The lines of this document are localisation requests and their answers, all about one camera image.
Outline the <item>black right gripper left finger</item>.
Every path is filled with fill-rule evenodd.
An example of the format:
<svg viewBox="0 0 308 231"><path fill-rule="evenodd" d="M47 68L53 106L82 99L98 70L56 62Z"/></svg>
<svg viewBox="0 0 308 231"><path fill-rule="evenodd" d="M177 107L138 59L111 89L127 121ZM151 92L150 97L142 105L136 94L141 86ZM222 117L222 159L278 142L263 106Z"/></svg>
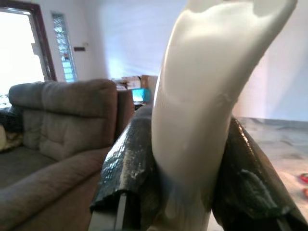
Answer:
<svg viewBox="0 0 308 231"><path fill-rule="evenodd" d="M139 108L108 152L90 205L91 231L145 231L159 213L162 190L151 118L151 106Z"/></svg>

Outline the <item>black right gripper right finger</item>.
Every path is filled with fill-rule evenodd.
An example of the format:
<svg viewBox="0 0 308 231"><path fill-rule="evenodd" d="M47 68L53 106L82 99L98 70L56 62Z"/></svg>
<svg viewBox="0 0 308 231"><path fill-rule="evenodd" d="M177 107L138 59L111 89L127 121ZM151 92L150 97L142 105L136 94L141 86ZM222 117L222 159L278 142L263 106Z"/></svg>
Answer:
<svg viewBox="0 0 308 231"><path fill-rule="evenodd" d="M219 169L212 211L225 231L306 231L308 223L273 165L236 118Z"/></svg>

